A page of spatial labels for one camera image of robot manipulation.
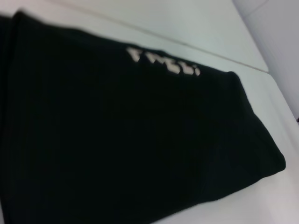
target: black t-shirt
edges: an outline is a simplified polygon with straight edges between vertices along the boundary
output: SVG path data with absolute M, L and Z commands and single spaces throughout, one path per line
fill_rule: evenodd
M 22 13 L 0 25 L 7 224 L 149 224 L 285 168 L 235 73 Z

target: white table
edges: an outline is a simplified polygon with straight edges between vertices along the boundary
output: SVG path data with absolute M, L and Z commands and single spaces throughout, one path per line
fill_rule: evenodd
M 23 6 L 27 12 L 50 23 L 162 49 L 187 60 L 236 72 L 254 112 L 284 154 L 286 170 L 221 200 L 194 206 L 158 223 L 297 224 L 299 126 L 273 78 L 259 71 L 267 67 L 232 3 L 229 0 L 121 2 L 7 0 L 0 3 L 0 11 L 12 14 Z

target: white wall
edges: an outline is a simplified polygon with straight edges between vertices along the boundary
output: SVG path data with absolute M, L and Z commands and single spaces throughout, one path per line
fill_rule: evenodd
M 299 1 L 233 0 L 282 91 L 299 117 Z

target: folded black shirt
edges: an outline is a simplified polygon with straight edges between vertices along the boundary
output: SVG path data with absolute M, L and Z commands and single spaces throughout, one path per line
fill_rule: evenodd
M 149 224 L 285 168 L 238 76 L 0 19 L 6 224 Z

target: black fabric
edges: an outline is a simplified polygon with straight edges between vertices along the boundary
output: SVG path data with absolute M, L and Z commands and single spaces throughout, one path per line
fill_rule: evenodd
M 285 168 L 235 73 L 22 13 L 5 21 L 6 224 L 149 224 Z M 128 47 L 142 50 L 138 62 Z M 147 53 L 200 75 L 176 74 Z

